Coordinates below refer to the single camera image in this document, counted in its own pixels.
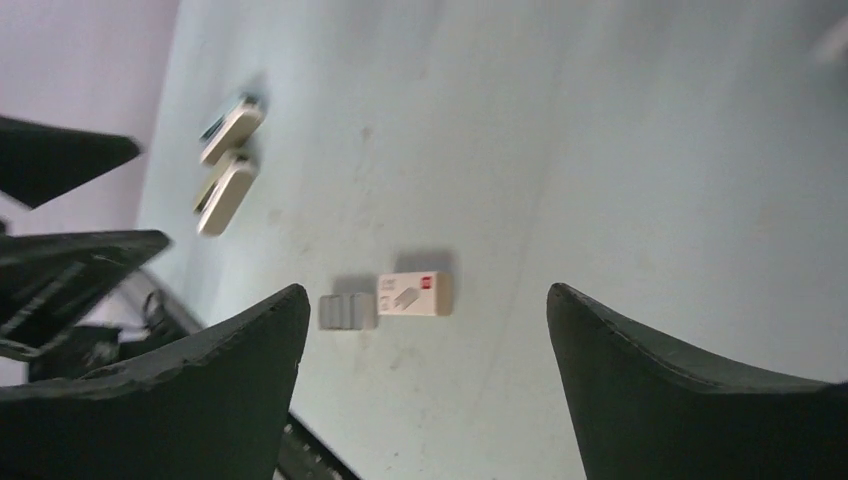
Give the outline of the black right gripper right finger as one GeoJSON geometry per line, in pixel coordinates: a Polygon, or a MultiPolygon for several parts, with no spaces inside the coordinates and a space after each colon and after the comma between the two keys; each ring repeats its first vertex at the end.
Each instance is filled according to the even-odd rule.
{"type": "Polygon", "coordinates": [[[843,479],[847,386],[731,360],[564,283],[547,323],[590,479],[843,479]]]}

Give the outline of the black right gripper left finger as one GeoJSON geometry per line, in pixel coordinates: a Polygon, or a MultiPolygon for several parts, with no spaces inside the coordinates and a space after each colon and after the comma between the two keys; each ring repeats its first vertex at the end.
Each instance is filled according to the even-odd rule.
{"type": "Polygon", "coordinates": [[[269,479],[310,303],[290,285],[80,379],[1,391],[5,479],[269,479]]]}

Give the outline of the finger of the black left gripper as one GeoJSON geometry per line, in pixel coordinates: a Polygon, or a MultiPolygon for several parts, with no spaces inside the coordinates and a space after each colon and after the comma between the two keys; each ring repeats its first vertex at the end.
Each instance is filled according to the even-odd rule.
{"type": "Polygon", "coordinates": [[[167,249],[158,230],[1,237],[1,355],[32,360],[167,249]]]}
{"type": "Polygon", "coordinates": [[[1,191],[35,209],[140,154],[131,137],[3,117],[1,191]]]}

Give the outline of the grey staple strip block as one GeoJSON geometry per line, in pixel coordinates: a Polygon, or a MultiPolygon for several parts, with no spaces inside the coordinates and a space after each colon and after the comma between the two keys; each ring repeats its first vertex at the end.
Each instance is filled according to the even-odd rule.
{"type": "Polygon", "coordinates": [[[377,326],[376,297],[371,293],[324,295],[319,300],[321,330],[362,331],[377,326]]]}

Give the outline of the white staple box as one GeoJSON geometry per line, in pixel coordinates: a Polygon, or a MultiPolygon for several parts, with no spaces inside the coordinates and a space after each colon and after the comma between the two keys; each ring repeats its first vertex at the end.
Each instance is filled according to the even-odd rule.
{"type": "Polygon", "coordinates": [[[377,314],[446,317],[453,312],[453,277],[446,272],[382,274],[377,281],[377,314]]]}

